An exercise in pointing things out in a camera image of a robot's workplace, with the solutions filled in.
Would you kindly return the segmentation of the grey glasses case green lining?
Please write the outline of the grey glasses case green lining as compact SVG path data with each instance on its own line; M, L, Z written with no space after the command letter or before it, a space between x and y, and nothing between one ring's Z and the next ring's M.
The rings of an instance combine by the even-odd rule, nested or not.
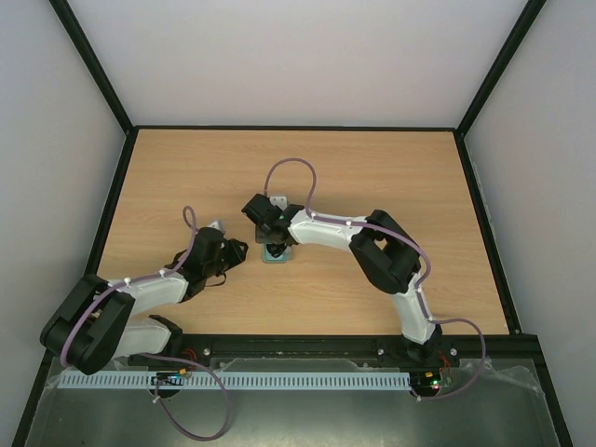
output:
M263 244L263 261L266 264L284 264L291 259L291 247L286 244Z

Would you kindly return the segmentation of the black sunglasses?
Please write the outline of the black sunglasses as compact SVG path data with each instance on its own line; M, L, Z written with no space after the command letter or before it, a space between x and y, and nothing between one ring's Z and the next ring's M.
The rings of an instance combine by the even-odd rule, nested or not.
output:
M285 251L287 249L286 244L275 244L275 243L265 244L264 247L265 247L265 250L266 250L268 256L271 259L279 259L279 258L283 257L285 254Z

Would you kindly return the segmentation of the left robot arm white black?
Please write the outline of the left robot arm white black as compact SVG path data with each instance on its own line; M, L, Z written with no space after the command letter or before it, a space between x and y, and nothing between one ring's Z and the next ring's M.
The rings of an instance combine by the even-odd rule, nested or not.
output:
M62 365L91 375L112 359L160 354L181 329L160 316L136 316L163 305L179 305L204 291L211 278L242 264L249 245L226 238L218 222L196 230L189 249L154 274L108 281L83 276L54 312L40 343Z

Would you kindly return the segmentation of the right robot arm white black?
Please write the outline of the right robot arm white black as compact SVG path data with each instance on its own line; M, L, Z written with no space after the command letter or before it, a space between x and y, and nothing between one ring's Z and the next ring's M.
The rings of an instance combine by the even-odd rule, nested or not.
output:
M368 216L344 217L302 205L281 208L262 194L253 196L242 213L278 251L320 245L351 252L364 276L390 296L397 310L400 354L419 365L438 355L442 330L429 312L422 289L427 272L421 266L428 258L388 213L374 210Z

